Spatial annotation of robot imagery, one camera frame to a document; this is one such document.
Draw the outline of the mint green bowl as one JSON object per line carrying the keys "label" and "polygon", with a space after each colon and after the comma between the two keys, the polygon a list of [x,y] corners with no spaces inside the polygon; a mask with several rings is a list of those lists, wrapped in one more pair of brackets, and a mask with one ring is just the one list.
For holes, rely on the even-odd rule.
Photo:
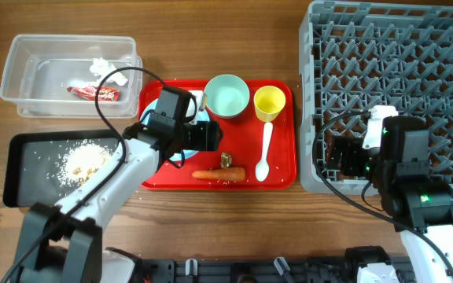
{"label": "mint green bowl", "polygon": [[240,115],[248,106],[250,91],[247,83],[236,75],[223,74],[210,79],[204,89],[207,108],[224,119]]}

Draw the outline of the yellow plastic cup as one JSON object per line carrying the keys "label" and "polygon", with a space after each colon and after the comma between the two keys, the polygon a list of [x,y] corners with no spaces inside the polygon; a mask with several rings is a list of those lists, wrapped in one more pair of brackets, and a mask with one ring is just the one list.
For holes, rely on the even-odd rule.
{"label": "yellow plastic cup", "polygon": [[254,95],[255,113],[262,122],[273,121],[285,107],[284,92],[276,86],[263,86]]}

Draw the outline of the red foil wrapper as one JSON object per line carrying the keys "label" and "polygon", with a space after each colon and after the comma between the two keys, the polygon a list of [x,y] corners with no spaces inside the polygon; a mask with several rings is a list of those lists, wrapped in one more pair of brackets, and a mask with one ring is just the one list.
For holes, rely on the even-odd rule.
{"label": "red foil wrapper", "polygon": [[97,97],[99,101],[118,101],[121,92],[115,88],[102,86],[100,90],[96,86],[70,86],[67,88],[70,94],[88,101],[94,101]]}

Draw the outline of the rice and food waste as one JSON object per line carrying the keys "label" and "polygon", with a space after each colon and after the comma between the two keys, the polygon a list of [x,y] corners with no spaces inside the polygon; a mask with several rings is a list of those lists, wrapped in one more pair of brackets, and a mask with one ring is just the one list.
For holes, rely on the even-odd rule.
{"label": "rice and food waste", "polygon": [[61,188],[81,186],[104,166],[112,155],[107,145],[99,144],[100,139],[67,140],[60,145],[63,153],[58,153],[58,161],[54,161],[46,177],[58,182]]}

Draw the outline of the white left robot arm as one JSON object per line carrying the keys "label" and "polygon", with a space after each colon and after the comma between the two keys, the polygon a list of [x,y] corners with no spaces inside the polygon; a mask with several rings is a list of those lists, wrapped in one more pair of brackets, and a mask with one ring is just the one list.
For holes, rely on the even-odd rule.
{"label": "white left robot arm", "polygon": [[206,94],[166,85],[156,108],[116,136],[111,159],[55,204],[37,202],[24,216],[13,265],[4,282],[131,282],[136,258],[103,250],[112,217],[132,193],[177,153],[216,151],[223,132],[199,121]]}

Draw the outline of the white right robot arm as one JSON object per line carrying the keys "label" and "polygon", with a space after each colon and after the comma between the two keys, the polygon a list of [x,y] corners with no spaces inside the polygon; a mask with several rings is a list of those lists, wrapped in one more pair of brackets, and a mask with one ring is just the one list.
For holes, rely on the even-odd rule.
{"label": "white right robot arm", "polygon": [[346,176],[365,177],[381,196],[374,211],[324,184],[342,200],[390,222],[405,247],[419,282],[453,282],[453,189],[430,178],[429,131],[411,116],[390,116],[368,130],[375,146],[361,138],[330,139],[328,166]]}

